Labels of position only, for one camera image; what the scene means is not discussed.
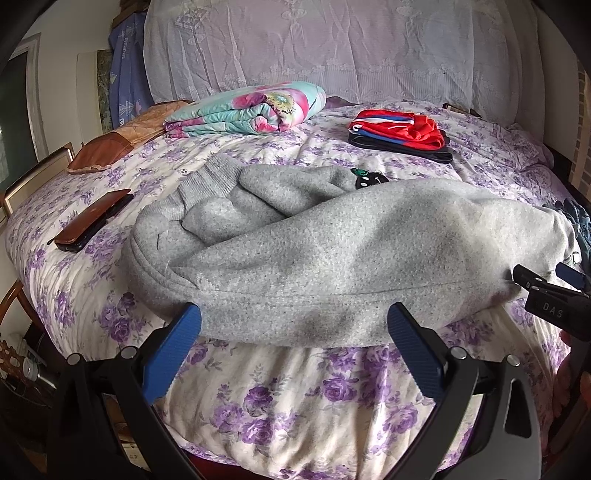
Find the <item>wall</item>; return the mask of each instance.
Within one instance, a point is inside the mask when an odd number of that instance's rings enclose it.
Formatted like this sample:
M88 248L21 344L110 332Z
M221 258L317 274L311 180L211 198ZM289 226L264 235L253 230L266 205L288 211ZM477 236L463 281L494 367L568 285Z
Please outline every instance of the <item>wall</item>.
M579 127L577 57L552 20L536 10L546 95L544 143L572 160Z
M72 142L78 152L82 131L77 106L76 63L79 53L109 48L111 21L119 14L119 0L57 0L31 26L25 37L41 33L38 62L39 101L49 152ZM0 298L16 279L0 233ZM0 327L2 337L24 334L30 321L15 302Z

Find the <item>black smiley face patch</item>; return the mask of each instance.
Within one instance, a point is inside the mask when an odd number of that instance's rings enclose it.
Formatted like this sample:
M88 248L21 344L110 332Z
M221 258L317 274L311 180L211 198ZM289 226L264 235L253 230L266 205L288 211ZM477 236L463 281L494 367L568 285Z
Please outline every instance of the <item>black smiley face patch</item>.
M379 172L362 170L361 168L352 168L351 171L357 176L357 180L355 181L355 188L357 190L389 181L385 175Z

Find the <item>silver screw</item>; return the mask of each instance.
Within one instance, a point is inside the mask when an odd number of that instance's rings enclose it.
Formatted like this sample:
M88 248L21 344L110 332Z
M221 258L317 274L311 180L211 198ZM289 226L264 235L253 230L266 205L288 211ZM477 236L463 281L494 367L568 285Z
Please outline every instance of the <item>silver screw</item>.
M131 360L135 357L135 354L138 352L138 349L134 346L126 346L121 350L121 358L125 358L126 360Z
M68 357L68 365L76 365L81 359L82 357L79 353L73 353Z
M453 346L450 352L452 353L452 357L458 360L464 360L468 356L467 352L461 346Z
M508 355L507 356L507 363L509 363L509 365L512 365L513 367L518 367L521 365L521 361L519 360L519 357L517 357L517 355Z

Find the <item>floral bedsheet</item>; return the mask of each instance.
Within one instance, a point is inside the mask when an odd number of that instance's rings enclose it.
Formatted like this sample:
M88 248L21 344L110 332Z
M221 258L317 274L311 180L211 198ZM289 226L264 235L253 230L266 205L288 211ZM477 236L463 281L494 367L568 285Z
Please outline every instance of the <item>floral bedsheet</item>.
M427 112L455 150L441 165L349 145L347 124L362 108ZM442 177L485 187L533 205L564 199L542 147L517 128L414 102L325 110L280 135L212 134L159 138L108 171L62 174L10 218L7 250L56 347L86 359L140 345L163 321L128 291L121 247L138 212L172 192L208 155L224 151L244 163L340 165L379 170L391 180ZM110 190L130 188L133 201L78 254L47 245L78 213ZM440 331L449 345L526 365L542 431L551 422L551 381L566 354L552 326L526 313L524 301L484 310ZM471 406L444 465L466 443ZM423 398L392 345L282 348L200 338L158 411L178 443L217 462L285 480L378 480L417 434L433 403Z

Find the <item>human hand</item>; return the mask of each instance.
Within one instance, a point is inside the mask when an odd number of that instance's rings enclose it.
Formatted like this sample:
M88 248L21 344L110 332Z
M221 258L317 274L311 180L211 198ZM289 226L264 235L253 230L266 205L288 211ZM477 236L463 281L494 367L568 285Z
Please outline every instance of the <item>human hand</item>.
M570 346L570 334L562 331L560 332L560 339ZM552 393L552 410L554 411L554 417L559 417L562 413L562 409L570 401L570 354L566 356L562 363L558 367L556 377L554 377L554 387ZM585 400L587 407L591 409L591 374L584 372L581 375L581 397Z

